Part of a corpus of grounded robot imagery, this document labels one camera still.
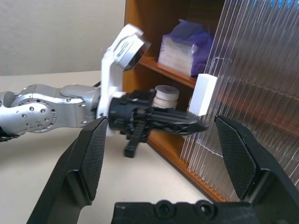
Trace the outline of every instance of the shelf board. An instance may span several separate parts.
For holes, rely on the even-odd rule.
[[[159,72],[162,75],[165,75],[193,89],[195,87],[196,78],[190,77],[182,72],[176,71],[175,69],[171,69],[165,65],[159,64],[156,59],[142,57],[139,61],[139,64],[156,72]]]
[[[277,127],[280,130],[284,130],[290,135],[293,136],[299,136],[299,128],[293,125],[289,125],[285,122],[283,122],[282,117],[283,115],[277,115],[273,114],[271,112],[271,108],[269,110],[265,111],[263,108],[259,108],[257,106],[252,107],[250,106],[250,102],[247,102],[246,100],[239,100],[236,99],[235,97],[231,95],[224,95],[224,94],[219,94],[218,95],[218,100],[224,104],[227,105],[227,102],[229,102],[230,106],[233,106],[237,111],[247,113],[251,117],[260,120],[260,121],[265,121],[265,123]]]
[[[160,154],[166,157],[173,166],[177,167],[189,180],[195,183],[206,195],[216,202],[223,202],[224,199],[215,191],[209,188],[202,180],[190,172],[187,166],[179,159],[183,148],[184,139],[179,135],[173,135],[158,131],[152,131],[148,143]]]

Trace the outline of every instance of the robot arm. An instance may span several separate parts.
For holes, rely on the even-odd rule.
[[[152,107],[156,92],[122,91],[123,72],[132,69],[150,44],[143,32],[126,25],[102,59],[101,86],[68,85],[61,89],[34,84],[20,93],[0,93],[0,141],[26,132],[43,133],[59,127],[85,127],[108,118],[106,136],[115,131],[130,140],[125,149],[134,157],[139,142],[146,142],[151,130],[193,134],[207,129],[196,116],[187,112]]]
[[[0,141],[26,132],[84,127],[96,118],[108,116],[112,98],[124,95],[123,71],[133,68],[149,47],[142,35],[130,24],[121,30],[102,59],[102,88],[68,85],[57,89],[34,84],[20,93],[0,93]],[[107,134],[113,134],[109,127]]]
[[[33,84],[19,94],[0,93],[0,139],[59,127],[84,127],[95,120],[99,98],[99,88],[83,85],[58,89]]]

